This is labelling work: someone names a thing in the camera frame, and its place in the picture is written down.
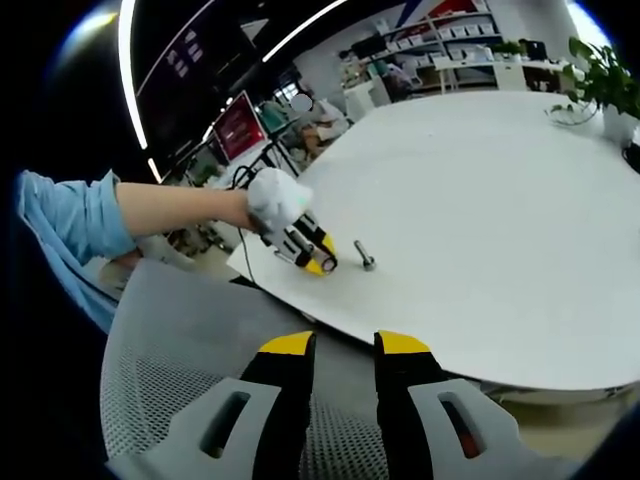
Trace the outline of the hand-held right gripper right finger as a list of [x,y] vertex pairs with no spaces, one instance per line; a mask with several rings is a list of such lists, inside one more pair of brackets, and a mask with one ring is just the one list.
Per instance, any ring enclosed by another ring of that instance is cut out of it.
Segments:
[[567,479],[572,461],[522,441],[515,418],[445,372],[418,339],[374,335],[377,421],[392,479]]

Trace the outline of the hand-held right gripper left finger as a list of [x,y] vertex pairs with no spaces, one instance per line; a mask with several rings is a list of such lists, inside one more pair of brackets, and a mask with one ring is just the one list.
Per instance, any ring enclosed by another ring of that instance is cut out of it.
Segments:
[[316,336],[271,339],[237,378],[179,411],[164,440],[107,462],[118,479],[297,479],[311,420]]

